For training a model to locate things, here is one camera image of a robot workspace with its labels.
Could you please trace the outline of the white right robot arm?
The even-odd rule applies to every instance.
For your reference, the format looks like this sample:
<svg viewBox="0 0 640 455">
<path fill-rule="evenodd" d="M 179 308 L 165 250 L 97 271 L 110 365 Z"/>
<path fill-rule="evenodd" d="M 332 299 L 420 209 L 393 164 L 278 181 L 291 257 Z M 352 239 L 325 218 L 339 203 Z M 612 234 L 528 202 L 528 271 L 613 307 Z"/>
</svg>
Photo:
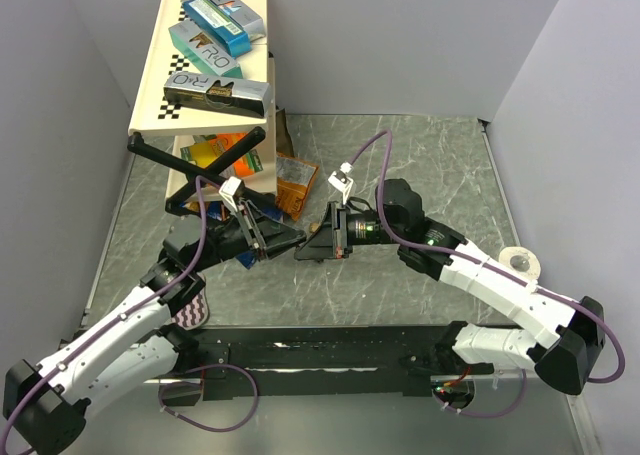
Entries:
<svg viewBox="0 0 640 455">
<path fill-rule="evenodd" d="M 551 388 L 579 395 L 604 347 L 597 324 L 602 305 L 585 296 L 555 301 L 538 293 L 535 282 L 498 263 L 462 234 L 424 214 L 422 199 L 403 179 L 388 179 L 384 210 L 359 209 L 359 199 L 330 202 L 319 227 L 294 253 L 297 260 L 345 259 L 356 245 L 393 244 L 410 269 L 460 289 L 515 323 L 489 328 L 453 322 L 437 348 L 438 365 L 459 373 L 467 365 L 532 370 Z"/>
</svg>

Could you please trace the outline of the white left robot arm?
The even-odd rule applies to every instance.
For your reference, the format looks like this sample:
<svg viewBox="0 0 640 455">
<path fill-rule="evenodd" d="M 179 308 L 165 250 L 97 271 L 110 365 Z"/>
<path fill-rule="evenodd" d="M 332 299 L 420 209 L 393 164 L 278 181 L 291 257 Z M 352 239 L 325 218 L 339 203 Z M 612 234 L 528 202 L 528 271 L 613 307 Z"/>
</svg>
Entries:
<svg viewBox="0 0 640 455">
<path fill-rule="evenodd" d="M 88 418 L 138 383 L 191 374 L 198 353 L 173 317 L 204 289 L 200 272 L 250 252 L 274 258 L 306 238 L 252 205 L 224 222 L 204 215 L 176 221 L 158 261 L 125 299 L 82 335 L 37 364 L 6 374 L 2 413 L 36 454 L 59 454 Z"/>
</svg>

